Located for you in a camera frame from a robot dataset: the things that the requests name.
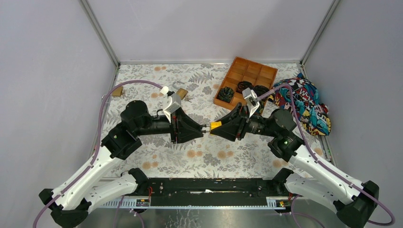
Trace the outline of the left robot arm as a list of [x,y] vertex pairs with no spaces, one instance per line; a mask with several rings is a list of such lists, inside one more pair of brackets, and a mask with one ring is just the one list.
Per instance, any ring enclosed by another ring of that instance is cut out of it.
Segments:
[[74,228],[104,203],[122,195],[148,193],[148,178],[132,168],[115,181],[95,184],[111,168],[142,146],[140,135],[169,134],[172,143],[186,143],[203,137],[203,125],[176,109],[169,117],[152,116],[145,102],[131,101],[120,114],[121,122],[112,128],[96,147],[94,155],[59,187],[44,189],[41,201],[51,210],[53,220],[63,228]]

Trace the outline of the yellow padlock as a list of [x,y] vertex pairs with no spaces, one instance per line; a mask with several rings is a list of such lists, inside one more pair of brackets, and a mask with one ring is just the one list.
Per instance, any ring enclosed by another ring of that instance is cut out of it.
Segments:
[[211,122],[211,123],[210,123],[210,131],[212,131],[212,130],[214,130],[214,129],[220,127],[220,126],[222,126],[221,121]]

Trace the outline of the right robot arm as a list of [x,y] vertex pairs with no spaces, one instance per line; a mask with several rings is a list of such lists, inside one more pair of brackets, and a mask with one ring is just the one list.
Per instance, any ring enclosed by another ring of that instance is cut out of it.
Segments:
[[274,180],[273,191],[280,196],[289,191],[307,197],[336,214],[350,228],[363,228],[374,212],[379,186],[362,182],[344,173],[313,152],[293,130],[297,123],[288,110],[276,109],[270,117],[250,115],[247,106],[238,104],[229,114],[210,124],[210,133],[229,141],[241,140],[245,134],[272,137],[270,151],[277,157],[310,174],[315,181],[286,172]]

